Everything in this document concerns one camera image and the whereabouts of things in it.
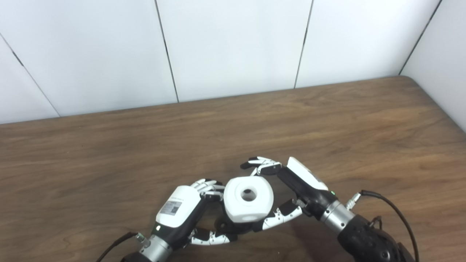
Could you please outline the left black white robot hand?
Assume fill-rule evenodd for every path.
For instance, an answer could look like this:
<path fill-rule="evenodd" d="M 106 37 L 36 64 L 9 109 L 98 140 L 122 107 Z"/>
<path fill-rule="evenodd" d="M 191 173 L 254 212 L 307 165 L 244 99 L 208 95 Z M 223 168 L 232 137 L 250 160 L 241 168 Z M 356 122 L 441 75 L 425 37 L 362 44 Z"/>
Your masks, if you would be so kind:
<path fill-rule="evenodd" d="M 197 227 L 211 203 L 223 203 L 224 190 L 221 182 L 211 179 L 178 186 L 158 211 L 151 234 L 174 251 L 189 244 L 208 246 L 236 242 L 236 234 Z"/>

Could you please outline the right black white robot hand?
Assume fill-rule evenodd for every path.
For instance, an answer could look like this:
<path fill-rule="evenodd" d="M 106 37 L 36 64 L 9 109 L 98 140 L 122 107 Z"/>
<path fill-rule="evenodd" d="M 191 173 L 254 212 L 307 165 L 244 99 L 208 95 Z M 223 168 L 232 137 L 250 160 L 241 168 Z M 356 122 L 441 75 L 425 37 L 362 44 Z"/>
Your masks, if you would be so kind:
<path fill-rule="evenodd" d="M 332 227 L 331 215 L 339 205 L 338 198 L 325 183 L 313 176 L 310 170 L 294 157 L 291 156 L 287 165 L 284 165 L 272 159 L 253 156 L 242 163 L 240 168 L 243 170 L 253 168 L 251 176 L 276 175 L 297 197 L 282 204 L 259 222 L 253 222 L 253 232 L 289 222 L 301 214 L 313 216 Z"/>

